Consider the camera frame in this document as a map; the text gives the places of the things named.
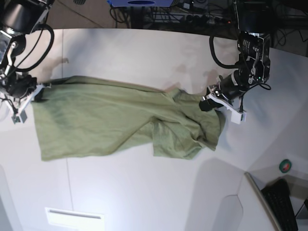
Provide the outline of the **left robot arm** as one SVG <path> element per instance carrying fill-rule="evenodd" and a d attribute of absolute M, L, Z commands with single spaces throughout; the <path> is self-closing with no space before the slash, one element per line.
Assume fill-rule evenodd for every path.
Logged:
<path fill-rule="evenodd" d="M 270 77 L 270 18 L 269 0 L 235 0 L 233 1 L 233 22 L 237 26 L 237 47 L 239 60 L 233 64 L 223 64 L 216 56 L 214 35 L 209 38 L 209 47 L 215 63 L 224 69 L 234 71 L 227 77 L 207 87 L 206 95 L 199 103 L 202 111 L 232 104 L 234 99 L 243 101 L 244 95 L 260 86 L 271 90 L 267 84 Z"/>

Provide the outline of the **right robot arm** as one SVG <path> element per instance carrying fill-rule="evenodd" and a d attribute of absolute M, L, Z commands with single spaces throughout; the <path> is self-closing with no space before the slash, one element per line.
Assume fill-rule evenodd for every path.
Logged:
<path fill-rule="evenodd" d="M 0 2 L 0 100 L 13 118 L 21 116 L 26 106 L 39 94 L 39 84 L 29 72 L 46 58 L 54 42 L 54 31 L 47 25 L 52 0 L 2 0 Z M 50 42 L 42 56 L 30 67 L 20 68 L 16 57 L 26 48 L 26 35 L 48 31 Z"/>

